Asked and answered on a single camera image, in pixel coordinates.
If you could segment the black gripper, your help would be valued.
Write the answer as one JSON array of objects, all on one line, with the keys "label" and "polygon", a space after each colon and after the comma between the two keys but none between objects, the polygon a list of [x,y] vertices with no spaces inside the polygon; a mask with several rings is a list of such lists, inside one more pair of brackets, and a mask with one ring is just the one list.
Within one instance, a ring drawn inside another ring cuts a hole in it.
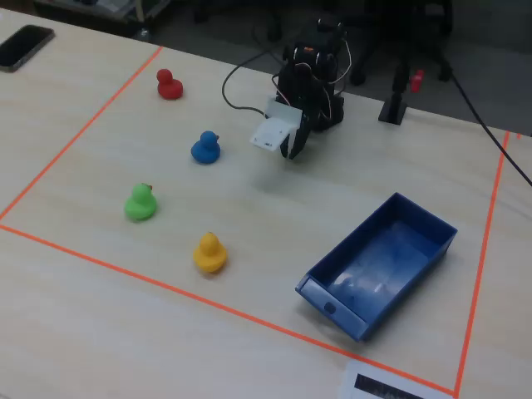
[{"label": "black gripper", "polygon": [[277,102],[303,112],[300,127],[280,145],[283,158],[293,160],[304,148],[311,130],[329,127],[328,91],[307,63],[287,63],[277,74]]}]

